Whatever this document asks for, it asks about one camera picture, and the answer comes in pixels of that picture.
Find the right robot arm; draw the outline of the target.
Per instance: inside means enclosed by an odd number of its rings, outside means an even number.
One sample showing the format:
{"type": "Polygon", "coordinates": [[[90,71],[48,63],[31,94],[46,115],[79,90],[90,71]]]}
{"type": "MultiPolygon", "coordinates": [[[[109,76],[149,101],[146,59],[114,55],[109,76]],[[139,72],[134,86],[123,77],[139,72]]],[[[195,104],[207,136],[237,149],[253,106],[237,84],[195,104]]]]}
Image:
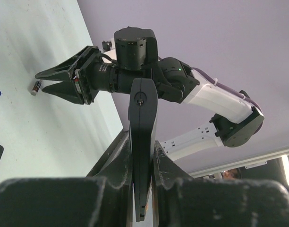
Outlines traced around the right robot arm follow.
{"type": "Polygon", "coordinates": [[[114,41],[111,51],[86,46],[37,73],[37,79],[52,81],[43,92],[79,105],[91,104],[99,91],[128,94],[142,107],[148,95],[132,92],[132,84],[147,80],[159,99],[213,111],[208,123],[163,142],[174,161],[208,148],[242,146],[261,129],[262,110],[246,92],[237,92],[176,58],[161,59],[153,30],[126,27],[115,32],[114,41]]]}

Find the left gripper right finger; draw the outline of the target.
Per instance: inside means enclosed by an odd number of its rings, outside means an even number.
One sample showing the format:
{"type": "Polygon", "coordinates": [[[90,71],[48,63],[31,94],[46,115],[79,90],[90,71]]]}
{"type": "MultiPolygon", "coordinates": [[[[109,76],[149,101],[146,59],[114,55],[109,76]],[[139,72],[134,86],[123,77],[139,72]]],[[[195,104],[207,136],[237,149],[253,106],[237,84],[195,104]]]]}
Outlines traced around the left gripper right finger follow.
{"type": "Polygon", "coordinates": [[[269,180],[195,179],[155,143],[155,227],[289,227],[289,193],[269,180]]]}

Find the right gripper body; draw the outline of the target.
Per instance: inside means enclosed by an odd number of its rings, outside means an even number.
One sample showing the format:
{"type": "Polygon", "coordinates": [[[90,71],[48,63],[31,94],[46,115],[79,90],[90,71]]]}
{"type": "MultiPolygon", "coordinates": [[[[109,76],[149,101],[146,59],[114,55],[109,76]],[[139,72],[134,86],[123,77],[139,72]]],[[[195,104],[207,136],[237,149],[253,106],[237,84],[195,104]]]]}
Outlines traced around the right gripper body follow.
{"type": "Polygon", "coordinates": [[[92,88],[91,77],[94,75],[94,65],[99,62],[100,53],[97,46],[86,46],[73,55],[73,94],[70,102],[78,105],[90,105],[94,102],[98,91],[92,88]]]}

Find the black remote control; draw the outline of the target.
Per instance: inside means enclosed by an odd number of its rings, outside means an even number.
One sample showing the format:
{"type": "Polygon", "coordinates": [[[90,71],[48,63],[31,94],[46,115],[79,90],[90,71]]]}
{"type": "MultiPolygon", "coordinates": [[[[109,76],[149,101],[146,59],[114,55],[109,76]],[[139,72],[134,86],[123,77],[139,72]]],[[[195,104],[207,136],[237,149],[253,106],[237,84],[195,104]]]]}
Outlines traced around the black remote control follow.
{"type": "Polygon", "coordinates": [[[133,80],[129,104],[129,138],[133,158],[136,222],[144,221],[151,184],[158,110],[157,90],[152,79],[133,80]]]}

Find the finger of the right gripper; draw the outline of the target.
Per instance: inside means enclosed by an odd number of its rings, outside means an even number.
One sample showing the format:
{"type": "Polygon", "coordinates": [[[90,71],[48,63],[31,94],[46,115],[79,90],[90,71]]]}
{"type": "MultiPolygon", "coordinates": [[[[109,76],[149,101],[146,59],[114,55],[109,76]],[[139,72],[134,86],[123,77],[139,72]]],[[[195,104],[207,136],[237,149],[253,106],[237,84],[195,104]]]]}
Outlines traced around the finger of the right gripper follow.
{"type": "Polygon", "coordinates": [[[81,94],[78,93],[76,86],[73,82],[60,82],[46,86],[42,89],[44,93],[57,96],[68,102],[74,104],[84,104],[84,99],[81,94]]]}
{"type": "Polygon", "coordinates": [[[50,69],[41,71],[35,75],[36,79],[71,82],[75,74],[75,70],[79,69],[89,57],[90,46],[86,46],[77,54],[62,62],[61,64],[50,69]]]}

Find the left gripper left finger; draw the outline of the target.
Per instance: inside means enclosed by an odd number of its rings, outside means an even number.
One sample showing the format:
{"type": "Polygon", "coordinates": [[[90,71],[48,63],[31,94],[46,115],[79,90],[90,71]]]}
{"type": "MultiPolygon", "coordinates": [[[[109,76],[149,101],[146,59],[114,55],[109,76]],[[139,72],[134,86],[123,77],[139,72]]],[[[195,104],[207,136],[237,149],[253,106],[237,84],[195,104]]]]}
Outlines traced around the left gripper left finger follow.
{"type": "Polygon", "coordinates": [[[126,141],[93,177],[13,178],[0,184],[0,227],[130,227],[132,157],[126,141]]]}

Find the black silver battery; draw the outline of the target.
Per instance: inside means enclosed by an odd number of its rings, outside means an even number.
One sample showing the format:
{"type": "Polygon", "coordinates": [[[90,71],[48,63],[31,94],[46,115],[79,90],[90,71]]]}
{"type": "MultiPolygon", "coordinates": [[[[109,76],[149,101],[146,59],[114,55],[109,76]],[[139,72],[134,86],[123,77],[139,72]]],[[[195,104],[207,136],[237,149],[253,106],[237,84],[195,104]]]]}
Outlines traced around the black silver battery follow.
{"type": "Polygon", "coordinates": [[[35,82],[32,90],[31,90],[31,92],[30,92],[31,95],[33,95],[33,96],[37,95],[38,91],[39,91],[40,88],[41,88],[42,82],[43,82],[43,81],[42,81],[41,79],[40,79],[40,80],[37,80],[37,81],[35,82]]]}

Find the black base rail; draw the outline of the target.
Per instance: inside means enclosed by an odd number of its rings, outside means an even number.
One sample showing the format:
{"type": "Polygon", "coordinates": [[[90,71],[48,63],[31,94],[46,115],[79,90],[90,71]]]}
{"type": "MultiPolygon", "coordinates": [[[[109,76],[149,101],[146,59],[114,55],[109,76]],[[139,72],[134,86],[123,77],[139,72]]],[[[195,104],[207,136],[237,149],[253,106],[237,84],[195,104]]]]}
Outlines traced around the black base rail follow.
{"type": "Polygon", "coordinates": [[[103,170],[117,156],[116,153],[119,151],[119,148],[121,147],[121,145],[124,144],[127,138],[128,138],[128,131],[122,130],[116,136],[114,141],[108,146],[108,148],[105,150],[105,152],[102,154],[102,156],[99,158],[99,160],[95,163],[93,168],[86,176],[93,177],[96,174],[98,174],[101,170],[103,170]]]}

